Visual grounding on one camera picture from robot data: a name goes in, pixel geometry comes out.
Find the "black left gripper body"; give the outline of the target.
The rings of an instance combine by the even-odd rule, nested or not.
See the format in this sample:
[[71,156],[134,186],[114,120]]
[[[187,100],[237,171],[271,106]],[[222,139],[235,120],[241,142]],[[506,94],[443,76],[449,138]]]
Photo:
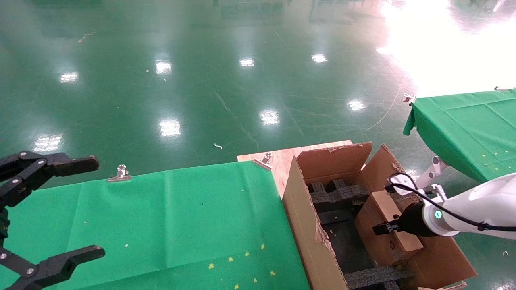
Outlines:
[[0,211],[0,240],[4,241],[8,237],[9,218],[8,210],[4,207]]

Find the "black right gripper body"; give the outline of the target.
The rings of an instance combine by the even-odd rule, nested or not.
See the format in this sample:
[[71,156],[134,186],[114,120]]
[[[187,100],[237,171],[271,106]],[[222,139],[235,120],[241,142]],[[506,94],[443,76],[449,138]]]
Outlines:
[[433,231],[423,220],[423,209],[424,202],[408,205],[397,220],[400,231],[420,237],[433,237]]

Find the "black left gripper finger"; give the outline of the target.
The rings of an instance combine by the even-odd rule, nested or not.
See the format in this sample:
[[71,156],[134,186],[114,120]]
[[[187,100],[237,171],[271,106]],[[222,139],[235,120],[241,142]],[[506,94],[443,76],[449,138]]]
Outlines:
[[0,263],[17,273],[19,278],[7,290],[42,290],[65,282],[75,269],[83,263],[105,256],[101,246],[90,245],[81,249],[61,253],[34,264],[27,259],[1,247]]
[[15,207],[53,177],[98,170],[96,156],[70,158],[65,153],[41,155],[21,151],[0,161],[0,206]]

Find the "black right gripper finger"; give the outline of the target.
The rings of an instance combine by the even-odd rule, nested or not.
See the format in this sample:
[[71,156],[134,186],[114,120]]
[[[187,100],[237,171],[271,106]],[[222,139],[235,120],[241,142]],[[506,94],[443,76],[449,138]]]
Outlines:
[[372,230],[376,236],[386,235],[399,231],[399,224],[398,222],[386,222],[373,226]]

